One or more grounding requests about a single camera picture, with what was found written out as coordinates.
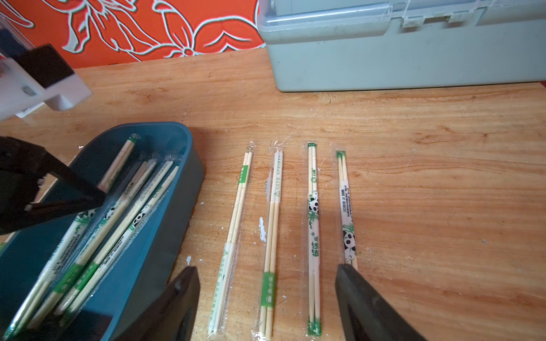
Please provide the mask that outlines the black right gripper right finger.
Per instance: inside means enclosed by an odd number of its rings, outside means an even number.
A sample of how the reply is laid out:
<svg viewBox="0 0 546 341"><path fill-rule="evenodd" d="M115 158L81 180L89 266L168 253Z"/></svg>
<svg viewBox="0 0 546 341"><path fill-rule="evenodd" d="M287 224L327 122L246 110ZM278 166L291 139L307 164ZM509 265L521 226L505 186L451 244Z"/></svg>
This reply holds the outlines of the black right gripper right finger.
<svg viewBox="0 0 546 341"><path fill-rule="evenodd" d="M338 265L335 288L345 339L425 339L351 265Z"/></svg>

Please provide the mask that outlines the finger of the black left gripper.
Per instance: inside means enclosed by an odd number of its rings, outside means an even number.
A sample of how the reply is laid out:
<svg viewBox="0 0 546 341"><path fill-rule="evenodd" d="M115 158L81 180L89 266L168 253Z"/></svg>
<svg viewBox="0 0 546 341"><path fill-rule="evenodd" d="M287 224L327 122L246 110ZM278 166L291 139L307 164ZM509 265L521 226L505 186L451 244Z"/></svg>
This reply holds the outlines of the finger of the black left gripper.
<svg viewBox="0 0 546 341"><path fill-rule="evenodd" d="M82 194L74 200L35 201L51 174ZM101 206L106 193L77 175L44 147L1 137L1 234L10 234Z"/></svg>

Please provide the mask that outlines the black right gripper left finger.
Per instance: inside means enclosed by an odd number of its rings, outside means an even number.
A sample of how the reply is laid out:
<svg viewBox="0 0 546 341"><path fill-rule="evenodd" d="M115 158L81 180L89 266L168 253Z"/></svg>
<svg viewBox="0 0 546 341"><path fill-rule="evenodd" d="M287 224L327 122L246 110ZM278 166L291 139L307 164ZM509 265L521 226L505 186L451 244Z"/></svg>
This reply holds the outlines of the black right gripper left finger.
<svg viewBox="0 0 546 341"><path fill-rule="evenodd" d="M117 340L190 340L198 309L196 267L186 267Z"/></svg>

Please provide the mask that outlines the chopsticks pair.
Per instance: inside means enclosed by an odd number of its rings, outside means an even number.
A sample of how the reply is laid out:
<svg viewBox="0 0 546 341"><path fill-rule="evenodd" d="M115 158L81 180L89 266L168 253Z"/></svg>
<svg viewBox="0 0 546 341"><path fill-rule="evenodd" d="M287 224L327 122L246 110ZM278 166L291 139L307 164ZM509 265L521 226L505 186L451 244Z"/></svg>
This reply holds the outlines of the chopsticks pair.
<svg viewBox="0 0 546 341"><path fill-rule="evenodd" d="M230 220L230 227L227 234L227 239L224 244L223 254L220 261L220 268L216 282L216 288L213 297L213 306L211 308L210 318L208 322L208 335L212 337L217 335L220 330L220 320L225 310L227 302L227 292L229 287L230 277L233 272L233 263L235 258L235 249L239 236L239 229L243 215L243 206L247 190L247 184L250 177L250 166L253 160L254 143L250 142L247 145L243 165L240 171L240 177L237 184L237 194L233 206L233 214Z"/></svg>
<svg viewBox="0 0 546 341"><path fill-rule="evenodd" d="M274 308L277 290L277 243L282 198L282 175L284 148L274 146L272 176L270 178L270 200L267 221L267 239L262 272L260 311L257 321L257 340L271 340L273 334Z"/></svg>
<svg viewBox="0 0 546 341"><path fill-rule="evenodd" d="M62 318L60 325L68 325L74 319L75 314L80 312L83 304L94 292L95 287L108 273L115 260L122 254L124 248L138 233L139 228L162 199L178 170L179 164L172 163L169 168L161 172L158 179L151 184L151 189L154 190L153 193L141 196L142 200L147 200L146 203L142 201L136 203L125 220L118 226L118 229L112 234L88 269L85 270L82 278L77 280L75 287L68 294L68 298L55 311L54 314Z"/></svg>
<svg viewBox="0 0 546 341"><path fill-rule="evenodd" d="M138 206L144 204L144 200L152 195L152 191L159 185L160 181L171 169L174 164L174 158L169 156L158 173L152 180L148 180L155 169L157 162L149 162L147 168L132 186L131 191L123 196L117 203L110 208L106 216L100 221L97 229L82 247L74 263L68 269L67 274L60 280L54 288L51 298L47 298L41 308L35 313L33 318L27 323L28 329L37 329L44 321L45 317L53 312L55 315L62 315L74 309L76 301L83 298L83 291L87 289L88 282L94 276L99 264L98 260L90 260L92 255L101 245L102 241L108 235L109 231L116 225L119 218L129 207L135 197L139 194L141 188L145 191L137 200Z"/></svg>
<svg viewBox="0 0 546 341"><path fill-rule="evenodd" d="M109 192L113 183L119 176L119 172L125 165L130 153L132 152L135 144L140 139L138 134L129 135L123 147L118 152L116 158L111 163L110 167L102 177L98 188L105 193ZM73 250L79 243L81 237L86 232L92 218L96 213L95 209L85 210L78 213L71 225L68 227L66 233L61 239L54 252L51 254L50 259L45 264L41 273L39 274L35 284L31 291L29 291L24 302L16 312L14 318L10 322L3 338L5 340L13 337L24 327L24 324L34 314L36 306L40 304L46 290L57 277L63 265L67 262L68 257L72 254Z"/></svg>
<svg viewBox="0 0 546 341"><path fill-rule="evenodd" d="M351 193L348 181L346 152L343 150L338 150L336 152L336 159L338 162L338 188L340 197L339 201L341 209L341 228L343 233L344 259L346 264L349 264L355 270L358 270L355 229L351 206Z"/></svg>
<svg viewBox="0 0 546 341"><path fill-rule="evenodd" d="M319 241L319 194L317 175L317 144L309 142L308 148L308 292L309 319L308 335L321 336L321 299L320 299L320 241Z"/></svg>

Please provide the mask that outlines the teal plastic storage box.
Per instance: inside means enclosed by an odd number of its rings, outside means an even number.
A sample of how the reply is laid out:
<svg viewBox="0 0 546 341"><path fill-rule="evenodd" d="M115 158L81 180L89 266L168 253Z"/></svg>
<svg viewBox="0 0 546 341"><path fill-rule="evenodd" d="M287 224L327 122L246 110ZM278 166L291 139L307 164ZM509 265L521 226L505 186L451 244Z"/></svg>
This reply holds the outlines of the teal plastic storage box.
<svg viewBox="0 0 546 341"><path fill-rule="evenodd" d="M203 182L203 164L189 129L177 122L116 126L95 137L71 168L98 183L132 134L139 141L130 162L143 153L173 155L180 160L179 171L165 199L68 329L43 326L37 340L113 340L166 289ZM20 230L1 250L1 329L8 328L72 221L69 215Z"/></svg>

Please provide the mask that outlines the wrapped chopsticks pair in box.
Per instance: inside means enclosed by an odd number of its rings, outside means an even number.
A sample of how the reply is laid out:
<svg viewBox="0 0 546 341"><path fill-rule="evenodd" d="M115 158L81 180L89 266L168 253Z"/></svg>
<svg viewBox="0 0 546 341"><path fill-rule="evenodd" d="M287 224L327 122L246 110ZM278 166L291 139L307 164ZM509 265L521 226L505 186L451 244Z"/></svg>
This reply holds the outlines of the wrapped chopsticks pair in box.
<svg viewBox="0 0 546 341"><path fill-rule="evenodd" d="M62 318L60 325L68 325L74 319L75 314L80 312L83 304L94 292L95 287L108 273L115 260L122 254L124 248L138 233L139 228L162 199L178 170L179 164L172 163L169 168L161 172L158 179L151 184L151 189L154 190L153 193L141 196L142 200L147 200L146 203L142 201L136 203L125 220L118 226L118 229L112 234L88 269L85 270L82 278L77 280L75 287L68 294L68 298L55 311L54 314Z"/></svg>
<svg viewBox="0 0 546 341"><path fill-rule="evenodd" d="M67 274L60 280L54 288L51 298L47 298L41 308L35 313L33 318L27 323L28 329L37 329L44 321L45 317L53 312L55 315L62 315L74 309L76 301L83 298L83 291L87 289L88 282L94 276L99 264L98 260L90 260L92 255L101 245L102 241L108 235L109 231L116 225L119 218L129 207L135 197L139 194L141 188L145 191L137 200L138 206L144 204L144 200L152 195L152 191L159 185L160 181L171 169L174 164L174 158L169 156L158 173L152 180L148 180L155 169L157 162L149 162L147 168L132 186L131 191L123 196L117 203L110 208L106 216L100 221L97 229L82 247L74 263L68 269Z"/></svg>
<svg viewBox="0 0 546 341"><path fill-rule="evenodd" d="M125 165L130 153L132 152L135 144L140 139L138 134L129 135L123 147L118 152L116 158L111 163L110 167L102 177L98 188L105 193L109 192L113 183L119 176L119 172ZM66 233L61 239L54 252L51 254L50 259L45 264L41 273L39 274L35 284L31 291L29 291L24 302L16 312L14 318L10 322L3 338L5 340L13 337L24 327L24 324L34 314L36 306L40 304L46 290L57 277L63 265L67 262L68 257L72 254L73 250L79 243L81 237L86 232L92 218L96 213L95 209L85 210L78 213L71 225L68 227Z"/></svg>

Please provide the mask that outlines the grey lidded plastic container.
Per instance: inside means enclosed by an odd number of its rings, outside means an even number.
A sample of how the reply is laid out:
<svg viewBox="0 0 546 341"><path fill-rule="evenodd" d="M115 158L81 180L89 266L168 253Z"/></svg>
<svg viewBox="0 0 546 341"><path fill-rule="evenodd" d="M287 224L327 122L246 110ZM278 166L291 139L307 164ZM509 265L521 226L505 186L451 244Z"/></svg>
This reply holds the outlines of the grey lidded plastic container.
<svg viewBox="0 0 546 341"><path fill-rule="evenodd" d="M544 1L261 1L283 92L545 79Z"/></svg>

